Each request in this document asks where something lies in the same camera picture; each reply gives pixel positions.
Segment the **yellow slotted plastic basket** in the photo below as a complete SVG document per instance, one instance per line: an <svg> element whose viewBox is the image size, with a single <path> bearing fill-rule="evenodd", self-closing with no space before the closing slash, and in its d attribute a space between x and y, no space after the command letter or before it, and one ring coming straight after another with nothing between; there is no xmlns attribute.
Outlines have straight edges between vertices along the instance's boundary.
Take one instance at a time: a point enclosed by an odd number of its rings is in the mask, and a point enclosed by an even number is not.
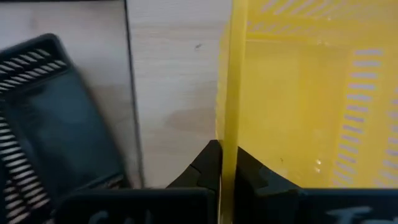
<svg viewBox="0 0 398 224"><path fill-rule="evenodd" d="M232 0L216 102L221 224L239 149L304 189L398 190L398 0Z"/></svg>

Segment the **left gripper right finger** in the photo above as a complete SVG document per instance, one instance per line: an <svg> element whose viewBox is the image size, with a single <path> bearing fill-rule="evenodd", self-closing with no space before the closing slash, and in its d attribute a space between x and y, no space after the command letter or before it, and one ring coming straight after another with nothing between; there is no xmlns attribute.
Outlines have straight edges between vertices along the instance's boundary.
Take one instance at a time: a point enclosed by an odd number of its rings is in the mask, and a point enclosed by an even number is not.
<svg viewBox="0 0 398 224"><path fill-rule="evenodd" d="M398 224L398 190L304 189L238 151L235 224Z"/></svg>

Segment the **black slotted plastic basket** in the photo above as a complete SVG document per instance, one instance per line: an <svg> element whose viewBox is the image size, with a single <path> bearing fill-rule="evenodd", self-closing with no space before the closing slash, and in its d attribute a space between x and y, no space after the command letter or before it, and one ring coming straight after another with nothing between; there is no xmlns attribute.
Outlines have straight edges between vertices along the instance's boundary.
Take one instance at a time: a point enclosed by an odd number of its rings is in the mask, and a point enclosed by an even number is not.
<svg viewBox="0 0 398 224"><path fill-rule="evenodd" d="M76 191L128 184L116 141L59 38L0 50L0 224L43 224Z"/></svg>

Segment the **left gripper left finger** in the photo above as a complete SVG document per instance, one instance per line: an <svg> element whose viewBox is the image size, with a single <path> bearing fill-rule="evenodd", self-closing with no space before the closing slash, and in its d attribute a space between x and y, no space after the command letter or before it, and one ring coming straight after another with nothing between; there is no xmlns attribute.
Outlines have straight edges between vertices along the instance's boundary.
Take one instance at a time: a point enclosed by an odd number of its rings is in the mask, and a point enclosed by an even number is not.
<svg viewBox="0 0 398 224"><path fill-rule="evenodd" d="M164 189L93 189L66 198L55 224L218 224L222 149L211 140Z"/></svg>

